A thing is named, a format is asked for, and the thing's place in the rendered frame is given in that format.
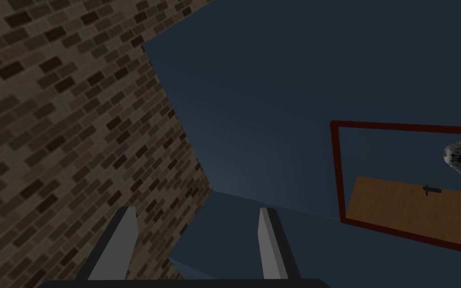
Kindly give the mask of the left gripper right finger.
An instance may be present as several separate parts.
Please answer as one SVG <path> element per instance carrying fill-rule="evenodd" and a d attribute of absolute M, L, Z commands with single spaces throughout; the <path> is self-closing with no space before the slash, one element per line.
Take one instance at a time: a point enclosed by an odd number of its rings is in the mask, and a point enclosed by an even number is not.
<path fill-rule="evenodd" d="M 301 274 L 278 212 L 259 209 L 257 239 L 264 279 L 300 279 Z"/>

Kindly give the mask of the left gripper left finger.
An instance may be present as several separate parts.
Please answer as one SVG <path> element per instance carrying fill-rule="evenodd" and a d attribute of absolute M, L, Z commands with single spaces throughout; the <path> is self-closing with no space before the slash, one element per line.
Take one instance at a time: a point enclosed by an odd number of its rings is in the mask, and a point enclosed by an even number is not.
<path fill-rule="evenodd" d="M 122 206 L 108 223 L 75 280 L 124 280 L 137 239 L 136 208 Z"/>

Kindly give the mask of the red framed wall mirror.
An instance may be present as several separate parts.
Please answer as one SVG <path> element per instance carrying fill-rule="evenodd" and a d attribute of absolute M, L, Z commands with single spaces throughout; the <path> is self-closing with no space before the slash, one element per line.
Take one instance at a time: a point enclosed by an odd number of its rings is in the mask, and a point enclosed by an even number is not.
<path fill-rule="evenodd" d="M 461 126 L 333 120 L 341 223 L 461 252 L 461 174 L 443 160 Z"/>

